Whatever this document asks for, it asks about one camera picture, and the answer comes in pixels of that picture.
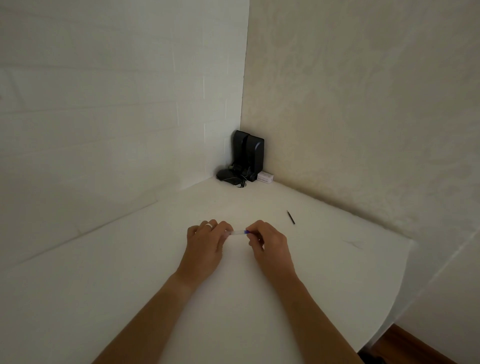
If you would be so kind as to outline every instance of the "white desk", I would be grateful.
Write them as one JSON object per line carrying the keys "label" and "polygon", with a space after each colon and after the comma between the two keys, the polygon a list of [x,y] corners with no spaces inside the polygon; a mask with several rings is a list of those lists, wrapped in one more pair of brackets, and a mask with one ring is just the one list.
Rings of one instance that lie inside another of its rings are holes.
{"label": "white desk", "polygon": [[[293,225],[287,209],[295,219]],[[0,362],[90,363],[174,272],[186,229],[257,219],[288,237],[299,277],[359,350],[398,293],[410,241],[278,183],[209,179],[0,275]],[[300,363],[245,236],[231,236],[162,363]]]}

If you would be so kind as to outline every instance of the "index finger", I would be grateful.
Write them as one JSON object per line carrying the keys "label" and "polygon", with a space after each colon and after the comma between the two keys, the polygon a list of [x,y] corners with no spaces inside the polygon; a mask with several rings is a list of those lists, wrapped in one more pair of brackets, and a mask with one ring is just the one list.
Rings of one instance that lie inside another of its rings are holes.
{"label": "index finger", "polygon": [[228,222],[222,221],[215,226],[215,229],[212,230],[211,234],[213,234],[213,236],[215,236],[217,239],[220,239],[220,237],[226,231],[233,231],[233,227]]}
{"label": "index finger", "polygon": [[263,222],[262,220],[258,220],[254,222],[252,225],[246,228],[248,231],[257,231],[261,235],[267,234],[269,232],[272,232],[273,230],[271,229],[272,225]]}

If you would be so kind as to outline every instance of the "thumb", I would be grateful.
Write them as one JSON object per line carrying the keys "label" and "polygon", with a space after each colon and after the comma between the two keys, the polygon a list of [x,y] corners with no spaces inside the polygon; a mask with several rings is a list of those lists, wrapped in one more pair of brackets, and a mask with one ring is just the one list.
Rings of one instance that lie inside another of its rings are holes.
{"label": "thumb", "polygon": [[258,238],[253,234],[247,234],[247,237],[250,239],[250,242],[248,243],[248,245],[252,247],[253,255],[255,256],[255,259],[256,260],[260,259],[261,254],[263,253],[263,248],[260,245]]}

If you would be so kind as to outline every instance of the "textured wallpaper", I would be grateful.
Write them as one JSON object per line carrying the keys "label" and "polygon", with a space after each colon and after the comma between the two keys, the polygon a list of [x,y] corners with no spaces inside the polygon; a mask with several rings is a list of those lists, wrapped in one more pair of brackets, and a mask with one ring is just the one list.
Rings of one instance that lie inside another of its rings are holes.
{"label": "textured wallpaper", "polygon": [[480,2],[252,0],[241,128],[275,180],[418,242],[397,317],[480,225]]}

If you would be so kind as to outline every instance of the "wooden floor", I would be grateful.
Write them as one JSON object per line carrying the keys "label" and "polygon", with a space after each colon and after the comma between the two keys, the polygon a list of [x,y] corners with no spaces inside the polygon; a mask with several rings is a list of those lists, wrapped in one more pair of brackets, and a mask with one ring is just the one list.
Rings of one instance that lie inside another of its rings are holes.
{"label": "wooden floor", "polygon": [[390,327],[368,351],[387,364],[456,364],[397,325]]}

